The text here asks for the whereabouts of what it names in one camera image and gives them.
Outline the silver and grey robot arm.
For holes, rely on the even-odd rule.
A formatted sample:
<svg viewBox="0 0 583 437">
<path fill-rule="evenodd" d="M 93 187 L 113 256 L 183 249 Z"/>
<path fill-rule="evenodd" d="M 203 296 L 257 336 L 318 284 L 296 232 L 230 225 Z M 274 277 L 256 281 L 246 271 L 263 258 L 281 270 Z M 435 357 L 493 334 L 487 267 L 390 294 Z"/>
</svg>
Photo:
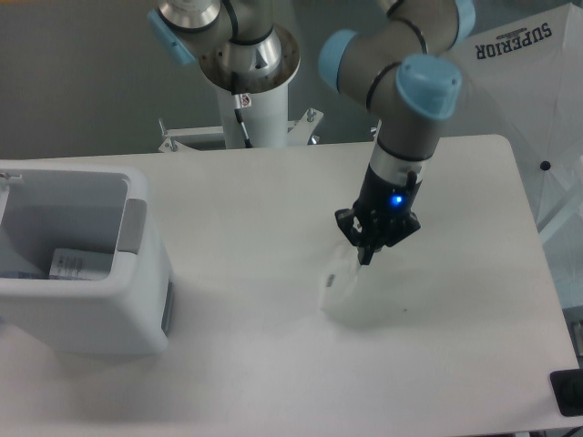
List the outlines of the silver and grey robot arm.
<svg viewBox="0 0 583 437">
<path fill-rule="evenodd" d="M 412 206 L 462 85 L 444 53 L 472 30 L 470 1 L 385 1 L 386 21 L 362 36 L 341 30 L 324 43 L 322 80 L 380 123 L 358 198 L 335 214 L 361 265 L 410 237 Z M 281 146 L 285 91 L 300 66 L 295 38 L 274 19 L 272 1 L 161 1 L 148 13 L 160 44 L 179 64 L 197 63 L 221 102 L 229 148 Z"/>
</svg>

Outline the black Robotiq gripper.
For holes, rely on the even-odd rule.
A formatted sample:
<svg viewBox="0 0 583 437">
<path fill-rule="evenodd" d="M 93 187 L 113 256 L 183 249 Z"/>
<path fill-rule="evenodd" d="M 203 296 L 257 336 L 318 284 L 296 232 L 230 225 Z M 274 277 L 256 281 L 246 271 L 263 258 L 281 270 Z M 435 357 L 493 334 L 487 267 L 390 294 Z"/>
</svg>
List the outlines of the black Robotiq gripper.
<svg viewBox="0 0 583 437">
<path fill-rule="evenodd" d="M 391 248 L 421 228 L 411 210 L 421 183 L 420 175 L 413 170 L 405 171 L 403 184 L 394 184 L 369 166 L 354 209 L 334 212 L 338 228 L 357 248 L 360 265 L 369 265 L 383 247 Z"/>
</svg>

